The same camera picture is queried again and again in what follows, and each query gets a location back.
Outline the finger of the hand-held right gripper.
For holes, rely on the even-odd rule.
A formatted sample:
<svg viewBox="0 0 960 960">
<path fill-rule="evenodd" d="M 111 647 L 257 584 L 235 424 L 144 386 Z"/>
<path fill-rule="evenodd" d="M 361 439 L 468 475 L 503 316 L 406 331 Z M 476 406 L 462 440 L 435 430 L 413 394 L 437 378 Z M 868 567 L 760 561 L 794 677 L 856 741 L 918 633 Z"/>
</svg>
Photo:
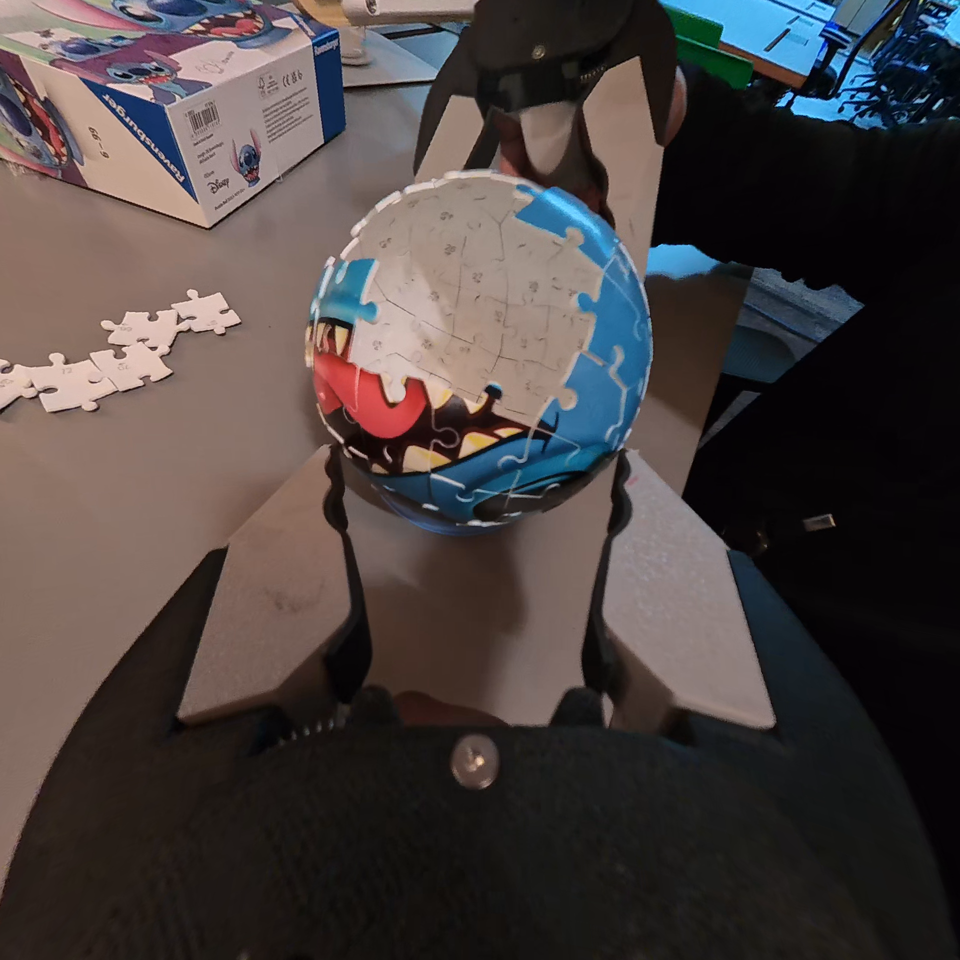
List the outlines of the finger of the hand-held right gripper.
<svg viewBox="0 0 960 960">
<path fill-rule="evenodd" d="M 662 174 L 642 57 L 609 66 L 582 101 L 597 211 L 626 248 L 650 248 Z"/>
<path fill-rule="evenodd" d="M 474 97 L 452 95 L 429 128 L 434 115 L 425 109 L 414 156 L 414 182 L 438 180 L 446 174 L 492 169 L 496 129 Z"/>
</svg>

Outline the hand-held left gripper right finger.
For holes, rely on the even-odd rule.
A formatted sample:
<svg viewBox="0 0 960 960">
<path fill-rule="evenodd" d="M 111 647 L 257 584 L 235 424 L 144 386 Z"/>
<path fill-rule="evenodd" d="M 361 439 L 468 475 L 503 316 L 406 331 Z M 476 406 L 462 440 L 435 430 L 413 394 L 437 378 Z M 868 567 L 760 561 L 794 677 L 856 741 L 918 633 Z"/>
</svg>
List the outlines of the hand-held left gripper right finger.
<svg viewBox="0 0 960 960">
<path fill-rule="evenodd" d="M 666 731 L 695 714 L 773 729 L 726 544 L 635 450 L 620 451 L 610 499 L 582 675 L 611 726 Z"/>
</svg>

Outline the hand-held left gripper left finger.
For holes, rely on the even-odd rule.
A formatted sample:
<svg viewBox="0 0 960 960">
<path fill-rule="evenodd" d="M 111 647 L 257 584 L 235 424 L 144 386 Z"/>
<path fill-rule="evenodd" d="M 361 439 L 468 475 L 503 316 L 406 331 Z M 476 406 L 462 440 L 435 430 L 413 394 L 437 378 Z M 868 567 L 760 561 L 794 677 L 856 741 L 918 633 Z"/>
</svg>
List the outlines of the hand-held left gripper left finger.
<svg viewBox="0 0 960 960">
<path fill-rule="evenodd" d="M 339 452 L 323 445 L 231 536 L 181 722 L 276 708 L 315 726 L 353 701 L 373 643 L 344 492 Z"/>
</svg>

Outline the blue puzzle ball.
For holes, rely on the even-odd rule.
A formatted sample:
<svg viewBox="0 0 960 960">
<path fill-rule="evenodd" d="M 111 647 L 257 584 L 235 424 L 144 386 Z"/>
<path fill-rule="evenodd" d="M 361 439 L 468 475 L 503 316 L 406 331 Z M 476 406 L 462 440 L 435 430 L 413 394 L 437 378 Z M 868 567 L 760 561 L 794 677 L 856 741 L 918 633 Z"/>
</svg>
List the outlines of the blue puzzle ball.
<svg viewBox="0 0 960 960">
<path fill-rule="evenodd" d="M 305 361 L 318 414 L 391 510 L 470 536 L 560 505 L 622 450 L 652 323 L 618 234 L 489 171 L 382 200 L 324 267 Z"/>
</svg>

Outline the person's right forearm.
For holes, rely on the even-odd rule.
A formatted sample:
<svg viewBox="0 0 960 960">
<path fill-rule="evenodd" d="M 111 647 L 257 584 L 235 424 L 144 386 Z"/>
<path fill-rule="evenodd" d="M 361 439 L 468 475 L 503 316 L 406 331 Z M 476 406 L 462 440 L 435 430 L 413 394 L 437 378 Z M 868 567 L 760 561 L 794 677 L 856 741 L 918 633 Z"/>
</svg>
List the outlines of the person's right forearm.
<svg viewBox="0 0 960 960">
<path fill-rule="evenodd" d="M 959 123 L 797 116 L 695 64 L 663 154 L 652 246 L 692 246 L 860 303 L 958 300 Z"/>
</svg>

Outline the colourful puzzle box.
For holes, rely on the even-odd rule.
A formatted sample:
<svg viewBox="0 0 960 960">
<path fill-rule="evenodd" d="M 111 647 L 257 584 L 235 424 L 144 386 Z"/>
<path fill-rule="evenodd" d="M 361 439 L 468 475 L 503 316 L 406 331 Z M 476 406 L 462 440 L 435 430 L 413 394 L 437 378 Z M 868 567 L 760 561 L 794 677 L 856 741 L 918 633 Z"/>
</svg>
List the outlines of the colourful puzzle box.
<svg viewBox="0 0 960 960">
<path fill-rule="evenodd" d="M 338 30 L 246 1 L 3 1 L 4 162 L 210 229 L 346 127 Z"/>
</svg>

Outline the person's right hand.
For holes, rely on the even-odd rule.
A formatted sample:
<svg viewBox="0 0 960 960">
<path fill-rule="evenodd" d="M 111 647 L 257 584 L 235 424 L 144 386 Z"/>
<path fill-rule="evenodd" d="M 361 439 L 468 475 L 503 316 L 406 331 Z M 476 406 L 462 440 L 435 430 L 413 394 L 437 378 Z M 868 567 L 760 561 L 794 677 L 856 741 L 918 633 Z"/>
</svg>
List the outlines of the person's right hand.
<svg viewBox="0 0 960 960">
<path fill-rule="evenodd" d="M 568 145 L 558 167 L 550 172 L 539 171 L 531 162 L 518 119 L 495 112 L 491 115 L 499 138 L 498 170 L 501 174 L 518 177 L 543 187 L 557 187 L 579 199 L 610 226 L 616 219 L 607 202 L 607 174 L 593 156 L 586 153 L 590 146 L 586 125 L 578 118 L 579 145 Z"/>
</svg>

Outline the green panel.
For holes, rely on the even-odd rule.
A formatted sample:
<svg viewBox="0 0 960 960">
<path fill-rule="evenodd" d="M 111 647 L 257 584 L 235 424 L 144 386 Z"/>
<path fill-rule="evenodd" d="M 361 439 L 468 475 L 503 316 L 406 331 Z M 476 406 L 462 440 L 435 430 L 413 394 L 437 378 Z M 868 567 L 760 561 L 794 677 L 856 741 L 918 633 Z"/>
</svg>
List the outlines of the green panel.
<svg viewBox="0 0 960 960">
<path fill-rule="evenodd" d="M 754 66 L 749 59 L 721 50 L 722 26 L 710 19 L 662 3 L 674 28 L 678 60 L 702 67 L 735 90 L 749 87 Z"/>
</svg>

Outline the white board stand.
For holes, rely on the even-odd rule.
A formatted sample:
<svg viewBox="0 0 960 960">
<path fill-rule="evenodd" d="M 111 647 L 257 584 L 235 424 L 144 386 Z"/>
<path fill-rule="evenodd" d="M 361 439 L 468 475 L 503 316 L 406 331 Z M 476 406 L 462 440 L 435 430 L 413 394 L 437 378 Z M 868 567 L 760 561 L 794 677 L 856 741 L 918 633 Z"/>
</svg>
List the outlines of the white board stand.
<svg viewBox="0 0 960 960">
<path fill-rule="evenodd" d="M 426 26 L 462 27 L 474 17 L 476 1 L 339 1 L 345 26 L 341 28 L 341 56 L 345 66 L 366 66 L 370 58 L 367 33 L 371 29 Z"/>
</svg>

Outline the person's dark clothed torso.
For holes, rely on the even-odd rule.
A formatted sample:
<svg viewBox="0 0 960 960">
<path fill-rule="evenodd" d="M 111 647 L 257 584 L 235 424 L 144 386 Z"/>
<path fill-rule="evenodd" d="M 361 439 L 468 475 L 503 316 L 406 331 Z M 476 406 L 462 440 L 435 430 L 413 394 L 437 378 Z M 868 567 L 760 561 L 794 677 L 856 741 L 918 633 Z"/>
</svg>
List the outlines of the person's dark clothed torso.
<svg viewBox="0 0 960 960">
<path fill-rule="evenodd" d="M 857 693 L 958 926 L 958 276 L 864 298 L 703 445 L 683 496 Z"/>
</svg>

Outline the wooden background table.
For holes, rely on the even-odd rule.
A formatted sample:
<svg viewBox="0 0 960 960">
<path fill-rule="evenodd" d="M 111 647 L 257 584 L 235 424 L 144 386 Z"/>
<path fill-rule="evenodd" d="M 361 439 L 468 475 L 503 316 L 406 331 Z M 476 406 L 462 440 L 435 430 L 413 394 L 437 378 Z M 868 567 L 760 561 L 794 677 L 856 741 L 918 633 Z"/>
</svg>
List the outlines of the wooden background table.
<svg viewBox="0 0 960 960">
<path fill-rule="evenodd" d="M 750 61 L 758 76 L 800 90 L 817 64 L 836 6 L 816 1 L 721 2 L 721 47 Z"/>
</svg>

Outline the black office chair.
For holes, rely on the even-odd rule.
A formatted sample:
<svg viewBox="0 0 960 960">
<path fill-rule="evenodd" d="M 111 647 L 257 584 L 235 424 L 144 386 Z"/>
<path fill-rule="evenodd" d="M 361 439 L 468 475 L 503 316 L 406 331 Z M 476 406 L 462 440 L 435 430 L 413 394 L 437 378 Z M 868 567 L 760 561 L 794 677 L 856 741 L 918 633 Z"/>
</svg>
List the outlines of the black office chair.
<svg viewBox="0 0 960 960">
<path fill-rule="evenodd" d="M 959 3 L 887 3 L 851 47 L 827 100 L 861 126 L 957 120 Z"/>
</svg>

